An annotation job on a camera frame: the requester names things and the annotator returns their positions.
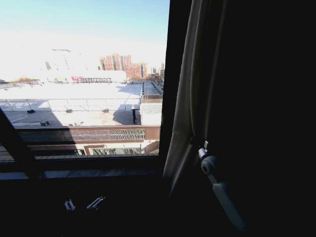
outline window latch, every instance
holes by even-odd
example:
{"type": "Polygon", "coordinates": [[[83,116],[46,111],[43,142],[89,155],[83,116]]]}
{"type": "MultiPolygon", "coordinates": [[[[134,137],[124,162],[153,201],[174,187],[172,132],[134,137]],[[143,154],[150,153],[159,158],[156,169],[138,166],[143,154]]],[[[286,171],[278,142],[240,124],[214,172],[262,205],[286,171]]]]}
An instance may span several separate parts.
{"type": "Polygon", "coordinates": [[[237,230],[244,231],[245,223],[228,196],[227,183],[218,182],[214,176],[217,158],[208,153],[207,146],[208,141],[205,141],[204,147],[198,150],[198,156],[201,159],[201,169],[211,181],[211,187],[232,225],[235,226],[237,230]]]}

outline metal railing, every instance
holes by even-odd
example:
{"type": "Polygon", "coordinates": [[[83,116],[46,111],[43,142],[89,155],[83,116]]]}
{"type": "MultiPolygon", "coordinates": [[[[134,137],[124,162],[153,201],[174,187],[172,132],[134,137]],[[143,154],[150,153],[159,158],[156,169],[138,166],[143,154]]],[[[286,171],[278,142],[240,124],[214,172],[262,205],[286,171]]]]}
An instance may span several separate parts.
{"type": "Polygon", "coordinates": [[[159,140],[159,125],[15,127],[26,143],[99,143],[159,140]]]}
{"type": "Polygon", "coordinates": [[[125,99],[0,99],[3,111],[130,111],[140,98],[125,99]]]}

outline building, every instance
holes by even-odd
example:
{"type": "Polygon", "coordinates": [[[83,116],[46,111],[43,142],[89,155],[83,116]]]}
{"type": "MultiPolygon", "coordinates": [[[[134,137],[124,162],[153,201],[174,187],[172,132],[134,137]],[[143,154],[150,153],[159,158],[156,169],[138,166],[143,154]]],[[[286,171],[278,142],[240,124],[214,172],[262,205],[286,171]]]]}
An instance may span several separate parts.
{"type": "Polygon", "coordinates": [[[161,79],[164,80],[164,70],[161,70],[161,71],[160,71],[160,76],[161,76],[161,79]]]}
{"type": "Polygon", "coordinates": [[[147,77],[147,63],[142,62],[140,65],[140,72],[142,79],[147,77]]]}
{"type": "Polygon", "coordinates": [[[99,70],[124,71],[127,79],[145,79],[147,77],[147,63],[133,63],[131,55],[120,56],[117,53],[100,57],[99,70]]]}
{"type": "Polygon", "coordinates": [[[112,56],[100,57],[99,70],[102,71],[114,71],[114,62],[112,56]]]}
{"type": "Polygon", "coordinates": [[[88,70],[85,57],[68,49],[52,49],[44,61],[48,71],[88,70]]]}

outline red brick building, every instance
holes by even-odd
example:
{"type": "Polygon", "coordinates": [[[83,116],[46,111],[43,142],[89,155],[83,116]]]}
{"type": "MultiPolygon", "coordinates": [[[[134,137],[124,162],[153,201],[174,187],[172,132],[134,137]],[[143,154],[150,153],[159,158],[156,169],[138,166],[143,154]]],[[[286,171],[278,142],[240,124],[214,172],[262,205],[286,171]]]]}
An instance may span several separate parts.
{"type": "Polygon", "coordinates": [[[100,57],[100,70],[125,71],[128,79],[145,79],[147,77],[147,64],[132,63],[131,55],[120,56],[115,53],[106,57],[100,57]]]}

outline glass pane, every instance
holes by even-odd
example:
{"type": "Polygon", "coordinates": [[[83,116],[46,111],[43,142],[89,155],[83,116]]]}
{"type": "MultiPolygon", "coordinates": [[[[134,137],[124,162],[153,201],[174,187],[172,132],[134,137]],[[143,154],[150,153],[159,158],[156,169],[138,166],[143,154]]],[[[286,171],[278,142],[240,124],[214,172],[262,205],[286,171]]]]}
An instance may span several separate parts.
{"type": "Polygon", "coordinates": [[[158,153],[168,0],[1,9],[0,108],[35,156],[158,153]]]}

